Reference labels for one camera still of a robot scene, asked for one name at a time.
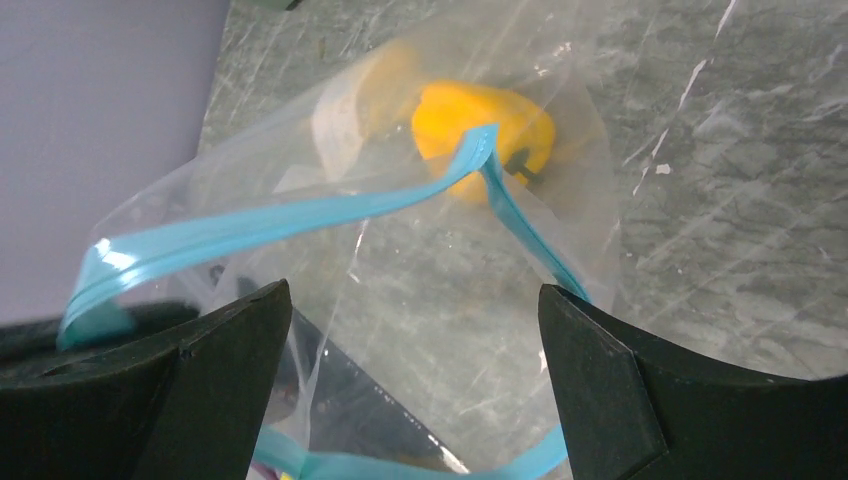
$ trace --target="plastic bag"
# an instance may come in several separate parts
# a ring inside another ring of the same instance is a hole
[[[210,310],[286,278],[305,319],[284,361],[296,393],[284,413],[269,404],[259,462],[296,478],[435,475],[398,448],[307,453],[342,422],[385,421],[341,386],[329,401],[347,414],[315,428],[332,342],[439,437],[442,467],[546,474],[566,451],[539,288],[609,309],[618,277],[606,132],[575,69],[599,9],[463,2],[136,195],[95,229],[60,345],[131,330],[120,294]]]

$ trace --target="clear plastic bag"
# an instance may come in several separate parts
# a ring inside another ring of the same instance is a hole
[[[60,345],[131,329],[119,295],[209,311],[286,278],[296,393],[272,397],[258,461],[296,478],[435,475],[397,449],[307,453],[342,426],[311,422],[332,343],[439,437],[442,467],[548,473],[566,451],[539,288],[609,309],[618,278],[606,132],[575,68],[600,8],[462,2],[136,195],[95,229]],[[337,422],[383,421],[345,388]]]

